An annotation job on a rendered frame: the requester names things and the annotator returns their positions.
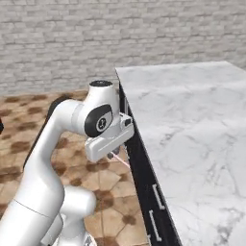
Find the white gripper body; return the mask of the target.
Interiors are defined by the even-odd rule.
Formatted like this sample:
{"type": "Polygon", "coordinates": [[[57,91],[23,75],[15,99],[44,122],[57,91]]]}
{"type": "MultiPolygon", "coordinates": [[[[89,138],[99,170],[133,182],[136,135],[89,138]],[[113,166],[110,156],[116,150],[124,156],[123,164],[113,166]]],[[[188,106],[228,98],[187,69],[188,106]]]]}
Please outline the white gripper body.
{"type": "Polygon", "coordinates": [[[127,127],[123,127],[117,136],[109,137],[99,135],[97,137],[90,137],[85,144],[87,159],[91,162],[98,161],[129,140],[134,133],[134,124],[130,123],[127,127]]]}

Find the black counter cabinet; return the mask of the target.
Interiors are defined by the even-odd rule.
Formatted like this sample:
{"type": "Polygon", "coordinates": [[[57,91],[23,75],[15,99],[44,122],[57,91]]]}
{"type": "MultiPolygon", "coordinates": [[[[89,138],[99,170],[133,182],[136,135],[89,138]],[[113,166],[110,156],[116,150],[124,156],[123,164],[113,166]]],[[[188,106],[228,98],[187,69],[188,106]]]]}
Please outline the black counter cabinet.
{"type": "Polygon", "coordinates": [[[132,174],[135,182],[136,193],[140,204],[143,220],[146,228],[147,238],[150,246],[183,246],[169,210],[165,203],[165,199],[161,193],[159,183],[157,181],[154,169],[148,157],[143,140],[133,120],[135,134],[125,144],[128,148],[129,162],[132,169],[132,174]],[[157,203],[152,185],[157,184],[158,193],[162,203],[165,205],[165,210],[161,210],[157,203]],[[149,210],[154,211],[155,222],[158,227],[159,235],[162,242],[156,240],[153,226],[149,216],[149,210]]]}

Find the thin pink straw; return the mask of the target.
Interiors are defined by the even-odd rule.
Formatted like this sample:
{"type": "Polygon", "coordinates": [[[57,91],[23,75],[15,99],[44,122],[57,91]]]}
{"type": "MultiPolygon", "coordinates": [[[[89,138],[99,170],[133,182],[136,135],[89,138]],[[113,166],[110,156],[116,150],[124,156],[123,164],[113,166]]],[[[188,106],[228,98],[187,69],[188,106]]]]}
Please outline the thin pink straw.
{"type": "Polygon", "coordinates": [[[123,159],[119,158],[114,152],[110,152],[110,154],[113,158],[117,159],[118,161],[126,165],[128,168],[130,168],[130,165],[127,162],[125,162],[123,159]]]}

